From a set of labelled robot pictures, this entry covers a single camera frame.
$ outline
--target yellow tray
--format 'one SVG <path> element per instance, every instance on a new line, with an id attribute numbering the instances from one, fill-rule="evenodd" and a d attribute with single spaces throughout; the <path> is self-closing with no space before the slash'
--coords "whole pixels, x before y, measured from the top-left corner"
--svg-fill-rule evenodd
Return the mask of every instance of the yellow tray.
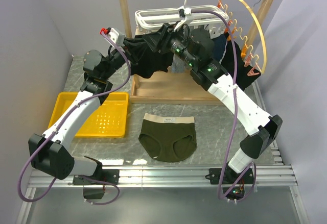
<path id="1" fill-rule="evenodd" d="M 77 92 L 62 92 L 58 95 L 49 128 L 73 103 Z M 128 93 L 114 92 L 85 121 L 75 137 L 84 138 L 122 138 L 125 136 L 128 106 Z"/>

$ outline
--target white wall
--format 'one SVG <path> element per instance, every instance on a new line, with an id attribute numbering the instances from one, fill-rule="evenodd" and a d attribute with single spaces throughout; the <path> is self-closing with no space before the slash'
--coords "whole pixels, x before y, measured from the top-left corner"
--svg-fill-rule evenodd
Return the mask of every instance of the white wall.
<path id="1" fill-rule="evenodd" d="M 124 31 L 119 0 L 44 0 L 50 15 L 59 29 L 69 51 L 83 55 L 95 48 L 106 53 L 108 44 L 99 35 L 103 27 L 115 27 Z M 189 5 L 216 5 L 218 0 L 189 0 Z M 252 6 L 258 0 L 247 0 Z M 274 0 L 263 24 L 265 30 L 282 0 Z M 130 19 L 135 28 L 134 12 L 140 9 L 179 7 L 184 0 L 128 0 Z M 252 18 L 246 8 L 237 0 L 225 0 L 240 26 L 247 33 Z"/>
<path id="2" fill-rule="evenodd" d="M 42 0 L 0 0 L 0 12 L 0 218 L 15 223 L 28 139 L 46 129 L 72 57 Z"/>
<path id="3" fill-rule="evenodd" d="M 268 111 L 284 121 L 283 159 L 318 224 L 327 220 L 326 1 L 283 0 L 265 33 L 269 63 L 259 79 Z"/>

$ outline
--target black cloth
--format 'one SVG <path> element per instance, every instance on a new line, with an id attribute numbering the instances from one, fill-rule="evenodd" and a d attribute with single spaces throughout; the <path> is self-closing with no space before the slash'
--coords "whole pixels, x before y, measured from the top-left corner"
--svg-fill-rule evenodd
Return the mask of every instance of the black cloth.
<path id="1" fill-rule="evenodd" d="M 244 61 L 241 57 L 241 49 L 239 45 L 235 42 L 236 56 L 237 56 L 237 76 L 236 83 L 242 89 L 245 90 L 250 84 L 252 84 L 261 73 L 255 69 L 254 73 L 259 73 L 258 75 L 248 76 L 247 74 L 253 68 L 251 65 L 244 67 Z M 231 41 L 227 42 L 226 53 L 224 58 L 221 61 L 221 65 L 227 69 L 228 73 L 233 77 L 234 76 L 234 55 Z"/>
<path id="2" fill-rule="evenodd" d="M 131 65 L 131 75 L 137 74 L 142 78 L 150 78 L 156 71 L 168 72 L 168 67 L 173 63 L 172 52 L 160 54 L 146 48 L 137 65 Z"/>

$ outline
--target marble surface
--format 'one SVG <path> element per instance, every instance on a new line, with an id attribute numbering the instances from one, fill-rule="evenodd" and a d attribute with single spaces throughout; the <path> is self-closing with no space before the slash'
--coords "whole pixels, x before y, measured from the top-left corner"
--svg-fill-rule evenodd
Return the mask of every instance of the marble surface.
<path id="1" fill-rule="evenodd" d="M 109 80 L 113 86 L 123 83 L 127 76 L 124 65 Z M 121 92 L 130 92 L 131 80 Z M 78 92 L 84 81 L 83 59 L 75 56 L 69 70 L 64 91 Z M 256 101 L 252 86 L 246 93 Z M 194 116 L 197 134 L 197 149 L 186 160 L 178 163 L 165 163 L 151 159 L 138 141 L 142 120 L 145 113 L 159 116 L 187 117 Z M 197 105 L 158 105 L 129 104 L 125 138 L 75 138 L 70 147 L 74 156 L 89 156 L 110 165 L 168 165 L 168 164 L 222 164 L 225 149 L 232 127 L 233 114 L 224 106 Z M 239 149 L 239 142 L 247 136 L 246 131 L 238 123 L 229 158 Z M 268 148 L 258 159 L 259 165 L 274 163 L 273 155 Z"/>

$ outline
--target orange clothespin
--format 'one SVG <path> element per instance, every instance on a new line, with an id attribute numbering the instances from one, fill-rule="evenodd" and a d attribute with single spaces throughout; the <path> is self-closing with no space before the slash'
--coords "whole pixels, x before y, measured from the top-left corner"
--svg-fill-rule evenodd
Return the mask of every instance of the orange clothespin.
<path id="1" fill-rule="evenodd" d="M 249 47 L 247 46 L 247 44 L 244 45 L 243 49 L 242 49 L 242 52 L 241 52 L 241 57 L 242 58 L 245 58 L 246 57 L 246 53 L 247 53 L 247 50 L 249 49 Z"/>
<path id="2" fill-rule="evenodd" d="M 231 34 L 234 34 L 235 33 L 235 31 L 237 31 L 237 29 L 236 28 L 234 28 L 233 30 L 232 30 L 232 32 L 231 32 Z M 229 37 L 227 38 L 227 41 L 230 41 L 231 40 L 231 37 L 230 37 L 230 35 L 229 35 Z"/>
<path id="3" fill-rule="evenodd" d="M 230 26 L 230 25 L 232 24 L 232 22 L 233 22 L 232 20 L 229 20 L 229 21 L 228 21 L 228 23 L 227 23 L 227 24 L 228 24 L 228 26 Z"/>
<path id="4" fill-rule="evenodd" d="M 255 68 L 257 67 L 258 64 L 256 64 L 253 68 L 251 68 L 251 70 L 247 73 L 248 76 L 256 76 L 259 75 L 260 72 L 254 72 L 254 70 L 256 70 Z"/>
<path id="5" fill-rule="evenodd" d="M 247 57 L 246 61 L 244 62 L 244 66 L 247 67 L 248 65 L 251 64 L 251 59 L 253 58 L 252 53 L 249 54 L 249 56 Z"/>

